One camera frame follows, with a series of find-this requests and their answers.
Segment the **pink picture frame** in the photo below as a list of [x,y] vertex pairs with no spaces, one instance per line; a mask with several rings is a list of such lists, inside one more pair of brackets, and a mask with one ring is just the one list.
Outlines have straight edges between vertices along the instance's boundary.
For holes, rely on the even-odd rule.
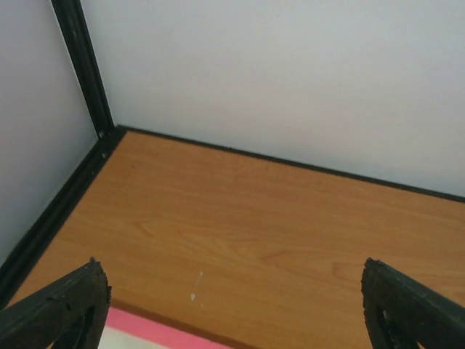
[[156,321],[110,308],[98,345],[100,349],[117,348],[228,348],[194,334]]

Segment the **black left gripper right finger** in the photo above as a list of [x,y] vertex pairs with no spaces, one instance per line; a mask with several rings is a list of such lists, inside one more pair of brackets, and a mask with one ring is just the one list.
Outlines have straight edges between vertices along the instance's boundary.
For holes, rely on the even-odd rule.
[[388,264],[365,261],[361,292],[373,348],[464,347],[464,307]]

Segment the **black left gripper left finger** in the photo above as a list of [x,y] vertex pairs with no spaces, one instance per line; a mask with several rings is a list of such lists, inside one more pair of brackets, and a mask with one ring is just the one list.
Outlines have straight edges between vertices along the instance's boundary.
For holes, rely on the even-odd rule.
[[87,264],[1,311],[2,348],[97,348],[111,302],[101,263]]

